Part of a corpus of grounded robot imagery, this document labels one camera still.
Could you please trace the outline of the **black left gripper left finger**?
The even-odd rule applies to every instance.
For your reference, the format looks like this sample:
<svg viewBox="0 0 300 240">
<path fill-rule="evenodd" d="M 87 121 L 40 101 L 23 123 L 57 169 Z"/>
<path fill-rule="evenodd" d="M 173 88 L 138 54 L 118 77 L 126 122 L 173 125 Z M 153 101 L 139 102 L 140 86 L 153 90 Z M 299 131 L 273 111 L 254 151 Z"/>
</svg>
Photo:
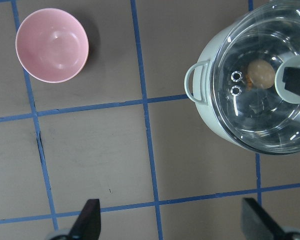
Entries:
<svg viewBox="0 0 300 240">
<path fill-rule="evenodd" d="M 98 240 L 101 234 L 99 199 L 89 199 L 68 233 L 69 240 Z"/>
</svg>

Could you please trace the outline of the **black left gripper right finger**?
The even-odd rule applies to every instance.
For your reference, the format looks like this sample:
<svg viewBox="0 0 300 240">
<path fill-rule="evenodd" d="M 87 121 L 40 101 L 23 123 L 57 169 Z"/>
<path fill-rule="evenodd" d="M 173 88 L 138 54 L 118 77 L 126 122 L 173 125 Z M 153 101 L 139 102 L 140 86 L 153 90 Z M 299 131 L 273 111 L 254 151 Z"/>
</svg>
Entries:
<svg viewBox="0 0 300 240">
<path fill-rule="evenodd" d="M 246 240 L 284 240 L 286 233 L 254 198 L 241 202 L 241 231 Z"/>
</svg>

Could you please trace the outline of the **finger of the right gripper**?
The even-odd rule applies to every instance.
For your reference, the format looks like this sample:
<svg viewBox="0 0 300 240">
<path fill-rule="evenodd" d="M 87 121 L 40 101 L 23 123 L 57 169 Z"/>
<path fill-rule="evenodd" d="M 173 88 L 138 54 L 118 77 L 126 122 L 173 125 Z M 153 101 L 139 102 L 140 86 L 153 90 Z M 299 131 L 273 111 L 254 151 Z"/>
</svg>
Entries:
<svg viewBox="0 0 300 240">
<path fill-rule="evenodd" d="M 285 67 L 282 81 L 285 90 L 300 96 L 300 67 Z"/>
</svg>

